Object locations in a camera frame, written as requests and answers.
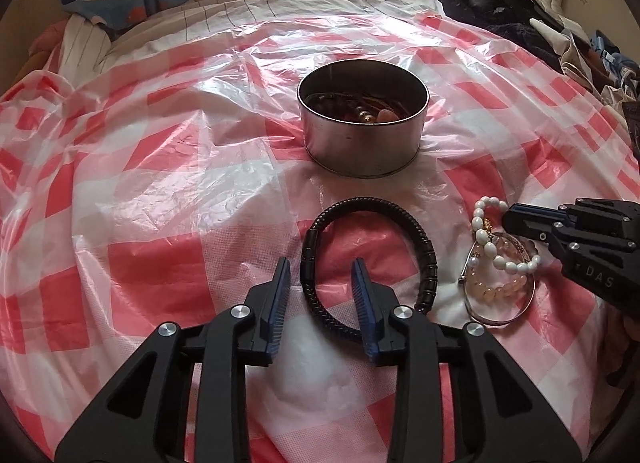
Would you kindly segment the red white checkered plastic sheet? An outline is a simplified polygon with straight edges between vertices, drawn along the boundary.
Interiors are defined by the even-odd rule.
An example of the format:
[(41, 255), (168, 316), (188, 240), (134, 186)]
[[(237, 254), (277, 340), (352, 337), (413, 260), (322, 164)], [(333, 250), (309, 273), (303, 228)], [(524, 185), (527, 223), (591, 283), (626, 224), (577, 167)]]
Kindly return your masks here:
[[(626, 130), (590, 93), (488, 32), (419, 16), (178, 32), (84, 85), (35, 71), (1, 98), (1, 391), (45, 454), (157, 324), (208, 322), (287, 256), (280, 353), (247, 374), (253, 461), (385, 462), (395, 373), (323, 334), (298, 283), (316, 216), (366, 194), (405, 208), (436, 249), (431, 318), (459, 327), (480, 197), (639, 201)], [(360, 57), (431, 92), (419, 154), (380, 179), (335, 176), (304, 149), (299, 81)], [(497, 336), (587, 452), (613, 310), (540, 255), (532, 309)]]

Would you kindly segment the round metal tin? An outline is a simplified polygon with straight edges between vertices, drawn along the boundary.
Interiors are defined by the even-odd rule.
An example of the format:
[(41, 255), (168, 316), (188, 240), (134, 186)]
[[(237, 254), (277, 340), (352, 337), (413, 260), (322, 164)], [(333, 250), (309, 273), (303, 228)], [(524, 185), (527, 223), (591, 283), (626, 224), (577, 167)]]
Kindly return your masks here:
[(376, 178), (418, 153), (430, 93), (395, 64), (350, 59), (308, 73), (297, 99), (309, 157), (335, 174)]

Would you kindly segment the dark clothes pile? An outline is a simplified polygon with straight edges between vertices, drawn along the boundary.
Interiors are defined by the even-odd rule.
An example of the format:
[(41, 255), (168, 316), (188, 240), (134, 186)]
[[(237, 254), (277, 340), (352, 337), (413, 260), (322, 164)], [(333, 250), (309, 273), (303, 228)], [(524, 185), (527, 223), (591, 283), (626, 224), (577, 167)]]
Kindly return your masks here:
[(439, 0), (446, 15), (501, 36), (618, 112), (639, 108), (639, 64), (602, 31), (590, 38), (555, 0)]

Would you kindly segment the white striped bed sheet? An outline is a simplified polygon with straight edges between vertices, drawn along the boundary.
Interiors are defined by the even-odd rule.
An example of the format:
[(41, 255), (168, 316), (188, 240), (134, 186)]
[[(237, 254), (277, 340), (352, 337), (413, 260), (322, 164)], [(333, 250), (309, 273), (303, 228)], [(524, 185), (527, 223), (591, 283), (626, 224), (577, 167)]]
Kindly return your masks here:
[(94, 71), (268, 21), (381, 14), (400, 20), (444, 14), (437, 0), (196, 0), (160, 12), (114, 41)]

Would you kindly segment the white striped pillow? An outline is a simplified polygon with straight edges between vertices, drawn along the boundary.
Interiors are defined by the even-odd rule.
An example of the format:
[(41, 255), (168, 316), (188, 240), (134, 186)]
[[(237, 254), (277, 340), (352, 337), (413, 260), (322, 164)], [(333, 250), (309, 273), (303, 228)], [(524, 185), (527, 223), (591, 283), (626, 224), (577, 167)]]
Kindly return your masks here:
[(111, 47), (105, 30), (80, 15), (72, 15), (63, 35), (58, 73), (75, 88), (84, 85), (99, 74)]

